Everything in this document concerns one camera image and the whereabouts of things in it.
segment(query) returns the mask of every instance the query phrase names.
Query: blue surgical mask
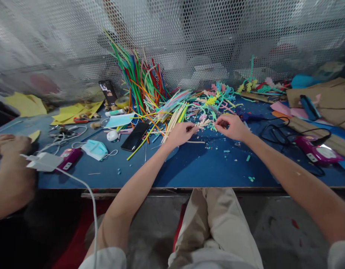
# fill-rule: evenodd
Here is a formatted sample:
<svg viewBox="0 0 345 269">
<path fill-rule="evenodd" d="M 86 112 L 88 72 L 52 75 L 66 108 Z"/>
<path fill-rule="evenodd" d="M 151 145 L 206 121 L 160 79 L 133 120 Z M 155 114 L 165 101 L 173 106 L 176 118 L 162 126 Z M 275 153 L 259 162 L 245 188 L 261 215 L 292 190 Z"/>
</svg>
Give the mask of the blue surgical mask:
<svg viewBox="0 0 345 269">
<path fill-rule="evenodd" d="M 98 161 L 102 160 L 108 155 L 106 146 L 99 141 L 89 139 L 87 140 L 87 143 L 85 143 L 81 148 L 86 152 L 86 154 Z"/>
</svg>

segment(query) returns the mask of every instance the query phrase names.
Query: beige pants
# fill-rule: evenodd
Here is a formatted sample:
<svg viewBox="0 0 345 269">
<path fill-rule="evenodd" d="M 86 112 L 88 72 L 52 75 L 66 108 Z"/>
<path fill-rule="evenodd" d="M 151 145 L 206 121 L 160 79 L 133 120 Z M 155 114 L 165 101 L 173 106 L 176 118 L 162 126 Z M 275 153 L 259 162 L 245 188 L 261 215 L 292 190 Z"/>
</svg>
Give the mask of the beige pants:
<svg viewBox="0 0 345 269">
<path fill-rule="evenodd" d="M 255 268 L 263 268 L 256 242 L 231 188 L 193 190 L 169 266 L 186 265 L 191 261 L 177 257 L 203 247 L 233 253 Z"/>
</svg>

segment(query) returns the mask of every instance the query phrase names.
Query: hand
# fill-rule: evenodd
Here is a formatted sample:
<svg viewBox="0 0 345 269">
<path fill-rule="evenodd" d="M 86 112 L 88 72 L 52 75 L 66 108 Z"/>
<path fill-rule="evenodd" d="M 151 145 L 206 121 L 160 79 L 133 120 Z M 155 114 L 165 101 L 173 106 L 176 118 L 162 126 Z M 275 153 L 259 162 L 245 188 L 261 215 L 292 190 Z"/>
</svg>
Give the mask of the hand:
<svg viewBox="0 0 345 269">
<path fill-rule="evenodd" d="M 8 141 L 0 146 L 0 154 L 12 155 L 12 154 L 26 154 L 31 149 L 31 142 L 27 136 L 16 136 L 15 139 Z"/>
<path fill-rule="evenodd" d="M 169 134 L 168 139 L 164 144 L 171 146 L 172 149 L 185 144 L 193 134 L 199 130 L 192 122 L 177 123 Z"/>
<path fill-rule="evenodd" d="M 225 129 L 220 125 L 224 121 L 228 122 L 230 125 L 228 129 Z M 242 142 L 244 142 L 252 134 L 250 130 L 243 124 L 240 117 L 232 114 L 223 114 L 219 116 L 215 122 L 215 128 L 228 138 Z"/>
<path fill-rule="evenodd" d="M 15 139 L 13 134 L 0 134 L 0 146 Z"/>
</svg>

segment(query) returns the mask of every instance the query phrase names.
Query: metal mesh wall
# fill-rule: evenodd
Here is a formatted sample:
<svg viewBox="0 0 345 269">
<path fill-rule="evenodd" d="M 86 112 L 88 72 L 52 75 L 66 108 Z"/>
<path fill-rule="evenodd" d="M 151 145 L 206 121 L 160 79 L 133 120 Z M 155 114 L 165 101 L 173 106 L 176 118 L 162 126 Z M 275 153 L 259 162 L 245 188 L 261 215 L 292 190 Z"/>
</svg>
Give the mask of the metal mesh wall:
<svg viewBox="0 0 345 269">
<path fill-rule="evenodd" d="M 2 0 L 0 94 L 103 99 L 121 74 L 102 31 L 154 58 L 168 88 L 291 78 L 345 58 L 345 0 Z"/>
</svg>

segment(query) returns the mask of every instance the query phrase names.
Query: table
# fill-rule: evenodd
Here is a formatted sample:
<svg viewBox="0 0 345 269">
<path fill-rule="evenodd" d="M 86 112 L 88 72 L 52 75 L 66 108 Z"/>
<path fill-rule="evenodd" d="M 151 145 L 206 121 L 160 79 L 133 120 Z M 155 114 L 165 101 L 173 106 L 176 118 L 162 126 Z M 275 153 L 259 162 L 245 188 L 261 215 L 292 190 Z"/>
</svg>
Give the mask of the table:
<svg viewBox="0 0 345 269">
<path fill-rule="evenodd" d="M 271 108 L 267 103 L 251 103 L 241 100 L 238 97 L 237 103 L 244 103 L 246 112 L 253 114 L 263 114 L 266 118 L 274 118 L 271 115 Z M 38 139 L 40 148 L 51 143 L 52 138 L 47 136 L 52 122 L 54 111 L 48 115 L 40 115 L 31 118 L 18 118 L 15 121 L 23 120 L 2 133 L 13 133 L 16 135 L 29 135 L 36 130 L 41 130 Z M 274 124 L 280 124 L 282 120 L 274 120 Z M 269 121 L 250 122 L 248 123 L 254 134 L 260 134 L 263 128 L 270 124 Z M 95 131 L 88 128 L 87 132 L 72 142 L 81 141 Z M 285 133 L 293 133 L 289 128 L 284 129 Z M 115 156 L 109 156 L 104 161 L 97 161 L 90 156 L 84 155 L 78 163 L 68 172 L 75 177 L 85 181 L 91 188 L 121 188 L 129 178 L 144 164 L 145 145 L 131 158 L 126 159 L 131 154 L 128 151 L 120 149 L 122 142 L 126 138 L 122 135 L 120 142 L 109 142 L 106 139 L 106 133 L 100 132 L 90 139 L 102 141 L 109 152 L 118 149 Z M 161 138 L 155 143 L 148 145 L 147 160 L 157 151 Z M 267 167 L 262 161 L 243 143 L 241 146 L 236 145 L 236 141 L 225 138 L 220 133 L 206 129 L 200 131 L 198 135 L 193 136 L 191 140 L 206 141 L 207 144 L 186 143 L 180 148 L 175 149 L 167 158 L 161 168 L 153 188 L 203 188 L 203 187 L 236 187 L 236 188 L 280 188 L 280 184 L 273 178 Z M 57 155 L 60 155 L 64 149 L 69 148 L 71 143 L 62 147 Z M 272 146 L 281 150 L 282 146 L 272 144 Z M 306 168 L 309 171 L 317 172 L 317 169 L 309 163 L 307 157 L 297 147 L 285 148 L 284 154 Z M 330 168 L 324 168 L 325 176 L 320 179 L 330 187 L 343 189 L 345 188 L 345 170 L 339 165 Z M 248 177 L 255 177 L 251 182 Z M 39 173 L 38 187 L 41 189 L 83 189 L 84 186 L 74 179 L 59 173 Z"/>
</svg>

